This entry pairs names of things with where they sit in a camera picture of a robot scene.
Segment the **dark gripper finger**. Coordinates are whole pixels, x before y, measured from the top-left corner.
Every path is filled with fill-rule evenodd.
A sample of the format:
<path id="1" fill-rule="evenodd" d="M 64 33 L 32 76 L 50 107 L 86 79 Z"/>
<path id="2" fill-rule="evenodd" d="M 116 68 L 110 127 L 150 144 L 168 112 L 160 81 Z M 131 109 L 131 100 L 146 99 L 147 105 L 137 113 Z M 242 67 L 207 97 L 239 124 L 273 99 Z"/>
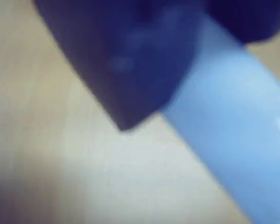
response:
<path id="1" fill-rule="evenodd" d="M 245 44 L 280 32 L 280 0 L 209 0 L 207 11 Z"/>
<path id="2" fill-rule="evenodd" d="M 56 43 L 120 130 L 161 109 L 193 58 L 203 0 L 37 0 Z"/>

